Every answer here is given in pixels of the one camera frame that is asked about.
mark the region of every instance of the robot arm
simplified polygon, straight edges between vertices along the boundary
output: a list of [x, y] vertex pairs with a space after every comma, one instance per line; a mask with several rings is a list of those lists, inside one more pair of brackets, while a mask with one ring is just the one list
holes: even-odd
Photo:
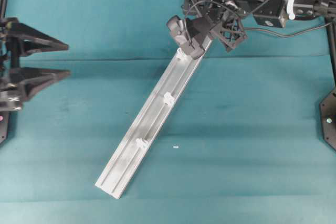
[[284, 28], [289, 19], [335, 18], [334, 0], [184, 0], [184, 19], [172, 17], [167, 26], [180, 48], [194, 59], [204, 52], [205, 38], [218, 38], [226, 51], [247, 39], [242, 20], [253, 15], [257, 24]]

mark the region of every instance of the silver metal bar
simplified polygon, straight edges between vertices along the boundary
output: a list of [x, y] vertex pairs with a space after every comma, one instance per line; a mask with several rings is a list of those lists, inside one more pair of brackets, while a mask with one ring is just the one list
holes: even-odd
[[[203, 47], [209, 48], [207, 37]], [[96, 186], [120, 198], [204, 55], [192, 59], [180, 48], [107, 163]]]

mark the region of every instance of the black cable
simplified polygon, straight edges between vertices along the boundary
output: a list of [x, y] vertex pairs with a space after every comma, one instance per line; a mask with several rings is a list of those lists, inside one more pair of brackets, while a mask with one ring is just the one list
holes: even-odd
[[318, 16], [312, 16], [312, 17], [300, 17], [300, 16], [296, 16], [295, 17], [295, 21], [311, 21], [314, 19], [317, 19]]
[[[184, 12], [188, 12], [188, 10], [190, 10], [190, 8], [187, 10], [187, 9], [184, 9], [183, 8], [183, 5], [181, 5], [181, 9], [182, 9], [182, 11], [184, 11]], [[208, 8], [207, 10], [218, 10], [218, 8]]]
[[200, 0], [198, 2], [196, 2], [195, 4], [193, 4], [189, 10], [186, 12], [186, 14], [184, 15], [184, 18], [186, 18], [189, 14], [189, 12], [196, 6], [196, 5], [199, 5], [201, 3], [212, 3], [212, 4], [215, 4], [215, 5], [219, 5], [220, 7], [226, 9], [227, 11], [229, 11], [230, 13], [234, 14], [237, 18], [241, 19], [241, 17], [239, 16], [239, 14], [237, 14], [235, 11], [231, 10], [229, 7], [217, 2], [217, 1], [212, 1], [212, 0]]
[[275, 36], [278, 36], [278, 37], [281, 37], [281, 38], [292, 38], [292, 37], [307, 33], [309, 31], [314, 31], [314, 30], [321, 29], [323, 27], [327, 27], [331, 24], [332, 23], [329, 22], [329, 23], [326, 23], [326, 24], [323, 24], [323, 25], [320, 25], [320, 26], [311, 27], [311, 28], [308, 28], [308, 29], [305, 29], [305, 30], [302, 30], [302, 31], [298, 31], [298, 32], [293, 33], [293, 34], [288, 34], [288, 35], [280, 34], [280, 33], [277, 33], [276, 31], [271, 31], [271, 30], [264, 29], [264, 28], [259, 28], [259, 27], [245, 27], [244, 29], [246, 31], [262, 31], [264, 33], [272, 34], [272, 35], [275, 35]]
[[187, 33], [187, 36], [188, 36], [189, 44], [191, 45], [193, 42], [192, 42], [190, 34], [189, 34], [189, 30], [188, 30], [188, 27], [187, 27], [187, 19], [186, 18], [184, 19], [183, 23], [184, 23], [185, 32]]

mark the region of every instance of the teal fabric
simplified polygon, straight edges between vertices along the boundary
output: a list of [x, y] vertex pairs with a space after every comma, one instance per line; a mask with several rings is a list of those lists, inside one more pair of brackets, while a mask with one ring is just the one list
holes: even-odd
[[12, 118], [0, 223], [334, 223], [336, 152], [318, 110], [334, 87], [325, 30], [249, 33], [229, 54], [216, 43], [122, 198], [94, 186], [177, 48], [165, 22], [182, 0], [159, 1], [9, 0], [7, 16], [71, 46], [22, 65], [72, 76]]

